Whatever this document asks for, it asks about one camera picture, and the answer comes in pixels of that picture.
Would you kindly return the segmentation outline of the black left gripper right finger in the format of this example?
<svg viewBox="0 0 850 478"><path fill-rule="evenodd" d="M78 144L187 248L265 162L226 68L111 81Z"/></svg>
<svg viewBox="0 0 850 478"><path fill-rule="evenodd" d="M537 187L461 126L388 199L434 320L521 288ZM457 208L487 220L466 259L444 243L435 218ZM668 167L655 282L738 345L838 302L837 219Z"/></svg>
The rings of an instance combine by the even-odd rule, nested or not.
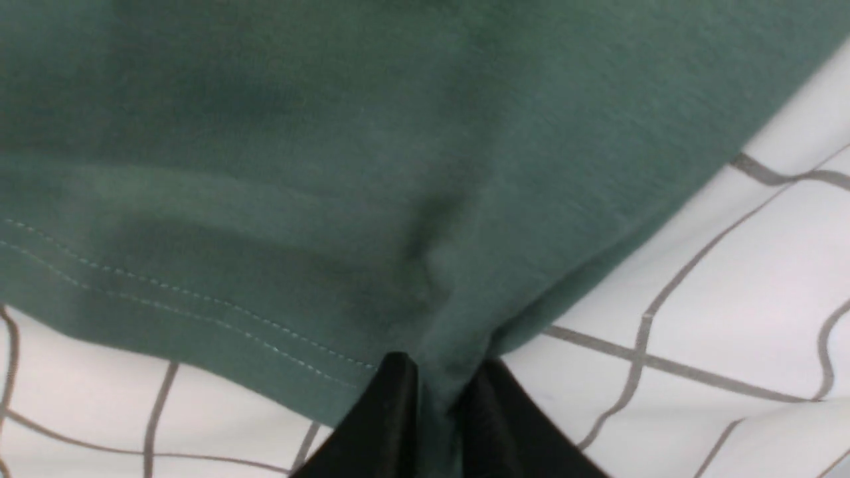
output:
<svg viewBox="0 0 850 478"><path fill-rule="evenodd" d="M459 402L464 477L604 477L501 360L483 363Z"/></svg>

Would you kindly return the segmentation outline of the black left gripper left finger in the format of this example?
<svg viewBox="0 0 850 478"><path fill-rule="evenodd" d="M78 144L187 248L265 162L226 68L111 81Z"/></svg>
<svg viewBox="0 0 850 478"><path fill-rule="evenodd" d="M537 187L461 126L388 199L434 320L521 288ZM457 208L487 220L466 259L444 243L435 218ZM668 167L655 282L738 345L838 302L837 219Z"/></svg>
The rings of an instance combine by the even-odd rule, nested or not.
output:
<svg viewBox="0 0 850 478"><path fill-rule="evenodd" d="M418 375L403 352L386 354L358 402L294 477L413 477Z"/></svg>

